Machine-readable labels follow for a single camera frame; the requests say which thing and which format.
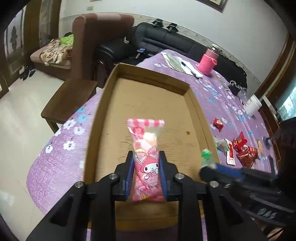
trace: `armchair armrest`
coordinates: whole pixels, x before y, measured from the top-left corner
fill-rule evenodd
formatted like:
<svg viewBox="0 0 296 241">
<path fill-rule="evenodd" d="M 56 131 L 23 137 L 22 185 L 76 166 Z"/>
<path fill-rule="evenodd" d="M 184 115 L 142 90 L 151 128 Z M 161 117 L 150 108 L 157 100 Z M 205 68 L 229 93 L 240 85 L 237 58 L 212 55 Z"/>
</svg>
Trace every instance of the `armchair armrest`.
<svg viewBox="0 0 296 241">
<path fill-rule="evenodd" d="M 113 39 L 124 38 L 133 26 L 130 15 L 90 13 L 78 16 L 72 25 L 71 78 L 93 79 L 93 53 L 95 47 Z"/>
</svg>

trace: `brown armchair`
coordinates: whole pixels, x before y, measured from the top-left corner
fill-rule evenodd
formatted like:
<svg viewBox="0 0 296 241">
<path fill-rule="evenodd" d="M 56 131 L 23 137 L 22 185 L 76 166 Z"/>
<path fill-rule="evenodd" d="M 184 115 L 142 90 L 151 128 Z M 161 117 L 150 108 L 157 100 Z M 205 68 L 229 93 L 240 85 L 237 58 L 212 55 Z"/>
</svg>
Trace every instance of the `brown armchair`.
<svg viewBox="0 0 296 241">
<path fill-rule="evenodd" d="M 44 47 L 31 55 L 36 69 L 62 80 L 94 76 L 93 52 L 100 44 L 125 37 L 133 26 L 133 16 L 117 13 L 89 13 L 78 16 L 72 24 L 74 43 L 72 60 L 45 66 L 40 59 Z"/>
</svg>

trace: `metal screw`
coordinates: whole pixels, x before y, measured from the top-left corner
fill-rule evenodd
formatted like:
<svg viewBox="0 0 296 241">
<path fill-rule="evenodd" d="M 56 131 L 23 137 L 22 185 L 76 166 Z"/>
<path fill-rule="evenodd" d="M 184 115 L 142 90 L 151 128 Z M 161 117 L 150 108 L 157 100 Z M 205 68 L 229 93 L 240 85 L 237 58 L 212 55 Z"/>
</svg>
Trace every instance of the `metal screw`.
<svg viewBox="0 0 296 241">
<path fill-rule="evenodd" d="M 211 186 L 212 188 L 216 188 L 216 187 L 219 186 L 219 183 L 216 182 L 216 181 L 211 181 L 211 182 L 210 182 L 210 186 Z"/>
<path fill-rule="evenodd" d="M 177 174 L 175 175 L 175 178 L 177 178 L 178 180 L 181 180 L 181 179 L 184 178 L 184 174 L 182 174 L 182 173 L 177 173 Z"/>
<path fill-rule="evenodd" d="M 118 177 L 118 175 L 116 174 L 116 173 L 111 173 L 110 175 L 109 175 L 109 178 L 111 179 L 111 180 L 114 180 L 114 179 L 116 179 Z"/>
<path fill-rule="evenodd" d="M 84 183 L 82 181 L 78 181 L 75 183 L 75 187 L 77 188 L 81 188 L 84 185 Z"/>
</svg>

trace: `white tile floor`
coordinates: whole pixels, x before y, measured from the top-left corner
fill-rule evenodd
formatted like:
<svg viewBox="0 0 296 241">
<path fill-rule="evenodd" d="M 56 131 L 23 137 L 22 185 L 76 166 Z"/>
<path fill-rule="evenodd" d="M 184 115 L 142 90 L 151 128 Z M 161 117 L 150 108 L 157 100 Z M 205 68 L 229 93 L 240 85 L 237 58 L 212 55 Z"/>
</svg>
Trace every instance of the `white tile floor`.
<svg viewBox="0 0 296 241">
<path fill-rule="evenodd" d="M 63 83 L 36 71 L 0 99 L 0 213 L 20 241 L 43 218 L 26 187 L 30 166 L 53 132 L 40 114 Z"/>
</svg>

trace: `purple tablecloth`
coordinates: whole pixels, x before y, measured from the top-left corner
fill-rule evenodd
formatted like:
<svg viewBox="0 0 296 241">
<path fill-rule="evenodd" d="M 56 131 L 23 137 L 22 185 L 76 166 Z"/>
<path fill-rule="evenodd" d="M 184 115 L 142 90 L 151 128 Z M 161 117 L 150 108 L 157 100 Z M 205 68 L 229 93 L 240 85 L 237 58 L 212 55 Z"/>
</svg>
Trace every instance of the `purple tablecloth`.
<svg viewBox="0 0 296 241">
<path fill-rule="evenodd" d="M 165 52 L 180 56 L 193 66 L 197 64 L 174 51 L 165 50 Z M 263 136 L 268 136 L 260 114 L 256 113 L 254 117 L 248 116 L 239 99 L 230 91 L 223 89 L 214 77 L 204 76 L 202 80 L 196 80 L 193 76 L 175 71 L 167 66 L 161 53 L 144 60 L 138 66 L 170 75 L 190 84 L 205 113 L 213 136 L 233 140 L 243 131 L 248 145 L 255 148 L 258 148 L 257 139 L 262 140 Z M 30 168 L 27 188 L 34 203 L 44 214 L 76 181 L 83 178 L 89 133 L 100 97 L 101 93 L 92 97 L 58 130 Z M 212 125 L 215 117 L 224 123 L 221 132 Z M 271 155 L 275 160 L 274 152 L 266 149 L 264 152 L 264 157 L 256 160 L 254 167 L 257 170 L 270 172 L 267 156 Z M 222 152 L 219 153 L 219 158 L 223 165 L 233 168 L 242 166 L 236 157 L 236 166 L 227 165 L 225 154 Z"/>
</svg>

